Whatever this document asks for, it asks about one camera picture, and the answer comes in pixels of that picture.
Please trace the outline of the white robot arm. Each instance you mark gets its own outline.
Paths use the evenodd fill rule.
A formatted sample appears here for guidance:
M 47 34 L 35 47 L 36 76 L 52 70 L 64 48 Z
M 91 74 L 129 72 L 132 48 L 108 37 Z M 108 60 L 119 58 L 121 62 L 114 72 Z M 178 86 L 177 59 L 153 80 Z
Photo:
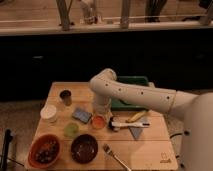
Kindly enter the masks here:
M 184 122 L 178 171 L 213 171 L 213 93 L 196 95 L 117 81 L 106 68 L 93 76 L 93 106 L 105 112 L 112 98 L 169 114 Z

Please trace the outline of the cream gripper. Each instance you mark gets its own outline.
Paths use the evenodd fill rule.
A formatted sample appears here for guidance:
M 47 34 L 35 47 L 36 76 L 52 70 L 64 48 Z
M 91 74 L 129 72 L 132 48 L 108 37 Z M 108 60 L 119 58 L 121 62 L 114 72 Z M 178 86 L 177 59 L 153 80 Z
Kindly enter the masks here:
M 99 115 L 107 115 L 111 111 L 111 100 L 107 99 L 105 102 L 94 99 L 93 111 Z

